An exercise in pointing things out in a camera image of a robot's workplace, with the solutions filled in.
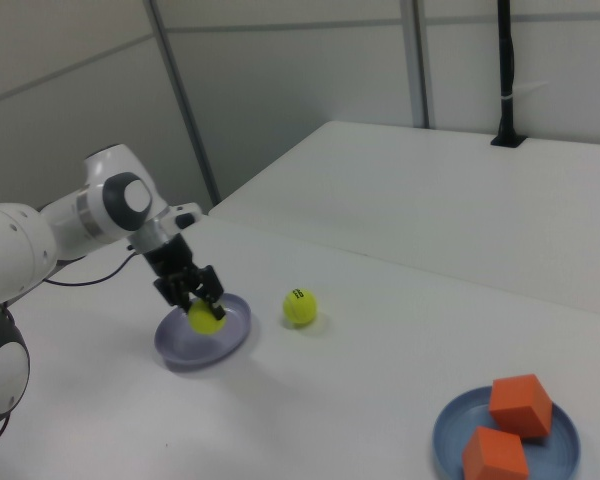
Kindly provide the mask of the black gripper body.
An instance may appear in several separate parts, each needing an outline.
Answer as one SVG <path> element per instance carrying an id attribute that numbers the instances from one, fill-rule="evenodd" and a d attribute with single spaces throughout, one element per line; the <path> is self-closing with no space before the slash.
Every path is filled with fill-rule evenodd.
<path id="1" fill-rule="evenodd" d="M 195 289 L 198 286 L 197 267 L 193 263 L 193 253 L 181 234 L 175 235 L 160 247 L 144 253 L 143 257 L 155 273 L 156 279 L 186 277 L 191 280 Z"/>

